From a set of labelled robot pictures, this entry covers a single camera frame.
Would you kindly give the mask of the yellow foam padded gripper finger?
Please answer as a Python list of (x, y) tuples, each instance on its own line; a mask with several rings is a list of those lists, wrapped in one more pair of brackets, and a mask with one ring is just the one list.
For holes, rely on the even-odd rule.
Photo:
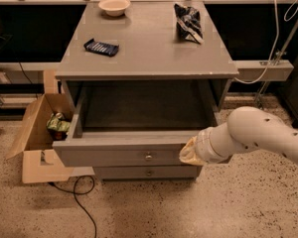
[(179, 160), (182, 163), (193, 166), (203, 166), (206, 163), (196, 153), (196, 141), (197, 137), (192, 137), (180, 151)]

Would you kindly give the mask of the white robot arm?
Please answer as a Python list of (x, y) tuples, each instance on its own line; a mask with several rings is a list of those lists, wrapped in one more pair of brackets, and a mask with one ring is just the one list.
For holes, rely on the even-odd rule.
[(180, 152), (182, 163), (203, 166), (221, 163), (234, 154), (257, 150), (277, 153), (298, 166), (298, 130), (260, 109), (234, 109), (226, 122), (192, 137)]

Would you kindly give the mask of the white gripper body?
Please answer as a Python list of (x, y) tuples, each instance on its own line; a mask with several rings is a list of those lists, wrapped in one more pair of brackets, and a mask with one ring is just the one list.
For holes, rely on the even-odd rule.
[(215, 127), (209, 127), (199, 132), (195, 143), (195, 151), (197, 156), (207, 164), (224, 163), (229, 157), (222, 157), (212, 146), (211, 134)]

